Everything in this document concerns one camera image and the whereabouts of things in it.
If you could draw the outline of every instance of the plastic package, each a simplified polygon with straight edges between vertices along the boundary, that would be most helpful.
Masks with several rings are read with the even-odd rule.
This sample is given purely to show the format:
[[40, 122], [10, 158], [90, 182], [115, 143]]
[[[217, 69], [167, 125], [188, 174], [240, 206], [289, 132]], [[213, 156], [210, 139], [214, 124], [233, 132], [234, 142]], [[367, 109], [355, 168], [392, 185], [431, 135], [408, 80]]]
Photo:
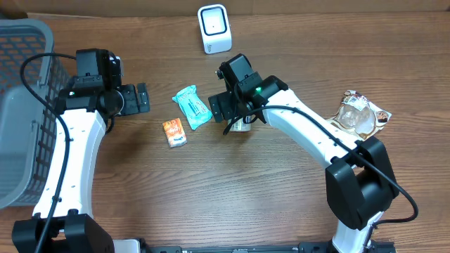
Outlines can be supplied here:
[[196, 130], [200, 125], [208, 122], [211, 117], [211, 111], [197, 96], [197, 87], [195, 85], [188, 86], [176, 94], [172, 98], [180, 106], [183, 114], [188, 118], [189, 125], [192, 130]]
[[164, 127], [167, 141], [169, 141], [171, 148], [184, 145], [188, 142], [179, 118], [162, 123], [162, 127]]
[[391, 113], [380, 109], [365, 96], [352, 90], [344, 93], [336, 115], [327, 119], [333, 126], [366, 140], [381, 131]]

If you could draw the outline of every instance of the blue snack packet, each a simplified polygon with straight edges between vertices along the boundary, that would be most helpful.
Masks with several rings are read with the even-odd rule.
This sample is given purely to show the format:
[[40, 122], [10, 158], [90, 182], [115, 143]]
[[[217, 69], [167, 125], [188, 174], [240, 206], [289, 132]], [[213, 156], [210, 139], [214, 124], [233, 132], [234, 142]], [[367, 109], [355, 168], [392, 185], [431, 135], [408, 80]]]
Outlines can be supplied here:
[[208, 122], [212, 113], [197, 96], [197, 87], [188, 86], [180, 90], [173, 101], [177, 102], [183, 114], [188, 118], [192, 130], [196, 130], [200, 125]]

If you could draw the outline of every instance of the plastic basket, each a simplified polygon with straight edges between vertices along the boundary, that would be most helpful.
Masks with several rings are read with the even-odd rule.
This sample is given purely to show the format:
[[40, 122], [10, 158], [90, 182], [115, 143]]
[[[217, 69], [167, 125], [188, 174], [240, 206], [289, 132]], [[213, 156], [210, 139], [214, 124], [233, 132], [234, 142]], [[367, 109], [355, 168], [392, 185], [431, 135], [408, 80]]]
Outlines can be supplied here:
[[[56, 141], [55, 117], [20, 82], [22, 62], [53, 52], [53, 34], [41, 21], [0, 20], [0, 208], [35, 205], [44, 189]], [[69, 79], [58, 58], [33, 60], [28, 84], [53, 105]]]

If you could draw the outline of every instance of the orange snack packet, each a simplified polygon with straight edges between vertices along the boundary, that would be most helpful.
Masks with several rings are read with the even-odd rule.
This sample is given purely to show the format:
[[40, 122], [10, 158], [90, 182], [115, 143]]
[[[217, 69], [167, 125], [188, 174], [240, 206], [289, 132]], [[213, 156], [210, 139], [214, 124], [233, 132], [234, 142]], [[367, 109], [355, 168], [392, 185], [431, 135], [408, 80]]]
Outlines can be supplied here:
[[188, 142], [179, 118], [162, 123], [162, 127], [164, 127], [171, 148], [184, 145]]

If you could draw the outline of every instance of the wooden tabletop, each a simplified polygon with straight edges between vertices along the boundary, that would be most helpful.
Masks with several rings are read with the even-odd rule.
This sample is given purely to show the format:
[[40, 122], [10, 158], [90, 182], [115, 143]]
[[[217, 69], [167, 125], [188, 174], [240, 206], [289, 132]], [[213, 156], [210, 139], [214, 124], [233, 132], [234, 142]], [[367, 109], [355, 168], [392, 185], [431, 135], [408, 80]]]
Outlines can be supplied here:
[[[47, 20], [55, 51], [106, 48], [124, 61], [124, 83], [146, 82], [151, 111], [116, 120], [98, 151], [95, 220], [113, 238], [183, 247], [296, 244], [332, 238], [337, 218], [324, 172], [284, 133], [257, 122], [222, 136], [213, 120], [192, 131], [172, 101], [195, 84], [199, 97], [225, 90], [214, 71], [244, 53], [323, 117], [354, 89], [392, 113], [377, 137], [420, 214], [383, 225], [374, 238], [398, 252], [450, 248], [450, 14], [362, 13], [230, 17], [233, 49], [206, 56], [198, 19]], [[75, 63], [64, 60], [74, 74]], [[188, 144], [170, 149], [162, 123], [180, 117]], [[412, 213], [394, 200], [385, 218]], [[14, 252], [13, 222], [32, 207], [0, 211], [0, 252]]]

